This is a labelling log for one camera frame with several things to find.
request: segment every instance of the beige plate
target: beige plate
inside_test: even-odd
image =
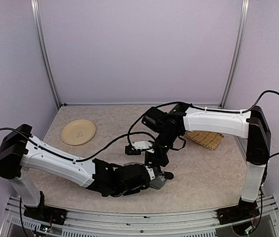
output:
[[[87,143],[95,134],[95,125],[90,120],[80,119],[67,124],[61,132],[61,139],[72,146]]]

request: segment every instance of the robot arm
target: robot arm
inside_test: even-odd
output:
[[[266,175],[271,140],[260,107],[256,106],[247,113],[211,111],[207,108],[202,111],[187,104],[178,104],[169,113],[151,107],[143,116],[142,123],[159,135],[155,142],[136,142],[127,146],[127,155],[140,154],[142,149],[150,149],[145,151],[144,164],[125,166],[98,159],[81,162],[82,158],[51,147],[31,135],[32,128],[24,124],[17,130],[33,143],[16,132],[8,134],[0,147],[0,176],[10,180],[23,198],[26,216],[47,222],[50,216],[61,216],[56,218],[59,221],[55,223],[63,224],[65,210],[44,205],[43,193],[35,188],[27,176],[27,168],[69,179],[86,189],[100,192],[104,197],[130,195],[148,187],[160,189],[166,180],[173,178],[173,174],[163,172],[161,166],[167,166],[167,152],[173,149],[174,141],[186,131],[221,132],[248,139],[247,175],[237,208],[246,210],[249,216],[256,211],[256,199]]]
[[[152,107],[146,112],[142,123],[159,134],[152,146],[155,152],[145,153],[145,164],[154,166],[165,167],[169,163],[166,153],[173,147],[176,138],[186,131],[221,132],[246,138],[247,170],[239,204],[217,212],[221,224],[259,215],[256,199],[266,178],[271,143],[270,129],[259,106],[246,113],[241,110],[191,108],[187,104],[178,104],[169,113]]]

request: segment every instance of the wooden placemat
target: wooden placemat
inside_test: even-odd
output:
[[[206,131],[193,131],[186,132],[185,135],[192,141],[201,144],[211,150],[216,150],[218,145],[224,138],[224,135],[217,132],[206,132]]]

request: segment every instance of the black power cord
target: black power cord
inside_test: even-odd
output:
[[[264,92],[262,92],[260,94],[260,96],[258,97],[258,99],[256,100],[256,102],[247,110],[245,111],[242,111],[241,113],[246,113],[246,112],[249,112],[251,111],[254,106],[256,106],[258,104],[258,102],[260,101],[261,97],[266,94],[266,93],[273,93],[273,94],[276,94],[279,96],[279,92],[277,91],[273,91],[273,90],[266,90]],[[195,108],[195,109],[198,109],[198,110],[205,110],[205,108],[201,108],[201,107],[197,107],[197,106],[193,106],[192,104],[188,104],[188,103],[185,103],[185,102],[180,102],[180,101],[176,101],[176,102],[170,102],[170,103],[166,103],[166,104],[161,104],[161,105],[158,105],[156,106],[156,108],[160,108],[160,107],[164,107],[164,106],[168,106],[168,105],[173,105],[173,104],[182,104],[182,105],[188,105],[189,107],[191,108]],[[223,111],[223,110],[214,110],[214,109],[207,109],[207,111],[211,111],[211,112],[224,112],[224,113],[232,113],[232,114],[240,114],[239,111]],[[132,125],[131,127],[129,128],[128,132],[126,134],[123,134],[117,138],[115,138],[114,140],[112,140],[110,143],[108,143],[104,148],[102,148],[101,150],[99,150],[98,152],[96,152],[95,154],[91,155],[90,157],[87,157],[87,158],[84,158],[84,159],[79,159],[79,160],[76,160],[76,162],[84,162],[84,161],[87,161],[87,160],[90,160],[92,158],[94,158],[95,156],[97,156],[99,153],[101,153],[102,151],[106,150],[109,146],[111,146],[114,142],[116,142],[117,140],[123,138],[123,137],[127,137],[127,140],[128,140],[128,143],[129,145],[132,146],[132,142],[130,140],[130,136],[131,135],[136,135],[136,134],[145,134],[145,135],[148,135],[150,136],[154,141],[156,141],[155,137],[148,133],[148,132],[131,132],[131,130],[133,129],[133,127],[136,125],[136,123],[139,122],[139,120],[144,116],[145,114],[142,114]],[[0,128],[0,131],[3,131],[3,130],[10,130],[10,131],[14,131],[20,135],[22,135],[27,141],[31,142],[34,146],[50,153],[50,154],[53,154],[57,157],[60,157],[60,158],[63,158],[63,159],[66,159],[66,160],[69,160],[69,161],[74,161],[72,158],[68,158],[68,157],[65,157],[63,155],[60,155],[58,153],[55,153],[45,147],[42,147],[42,146],[39,146],[37,143],[35,143],[34,141],[32,141],[30,138],[28,138],[27,136],[25,136],[23,133],[19,132],[18,130],[14,129],[14,128],[10,128],[10,127],[3,127],[3,128]],[[274,156],[277,156],[279,155],[279,152],[278,153],[275,153],[273,155],[270,156],[270,158],[274,157]]]
[[[20,219],[21,219],[21,226],[23,229],[23,232],[25,234],[26,237],[29,237],[26,233],[25,227],[24,227],[24,222],[23,222],[23,217],[22,217],[22,198],[20,197]]]
[[[29,142],[31,142],[34,146],[37,146],[37,143],[33,142],[31,139],[29,139],[27,136],[25,136],[23,133],[21,133],[20,131],[14,129],[14,128],[11,128],[11,127],[2,127],[0,128],[0,131],[4,131],[4,130],[10,130],[10,131],[13,131],[13,132],[16,132],[20,135],[22,135],[26,140],[28,140]]]
[[[261,193],[261,195],[260,195],[260,202],[261,202],[261,208],[260,208],[260,217],[259,217],[259,220],[258,220],[258,223],[257,223],[257,225],[256,226],[253,226],[253,228],[252,228],[252,231],[251,232],[248,232],[248,233],[245,233],[244,235],[238,235],[238,234],[236,234],[236,235],[238,235],[238,236],[241,236],[241,237],[247,237],[247,236],[249,236],[250,234],[252,234],[253,232],[255,232],[257,229],[258,229],[258,226],[260,225],[260,222],[261,222],[261,219],[262,219],[262,211],[263,211],[263,196],[264,196],[264,194],[263,194],[263,191],[262,191],[262,188],[260,187],[260,193]]]

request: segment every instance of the white wall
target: white wall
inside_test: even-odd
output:
[[[266,89],[279,91],[279,1],[251,0],[248,22],[227,107],[248,108]],[[259,105],[269,123],[271,152],[279,151],[279,97],[266,95]],[[270,161],[265,190],[279,206],[279,156]]]
[[[219,104],[241,0],[42,0],[63,103]]]
[[[56,113],[29,0],[0,1],[0,127],[28,123],[42,137]],[[0,143],[6,133],[0,133]],[[0,217],[10,194],[0,178]]]

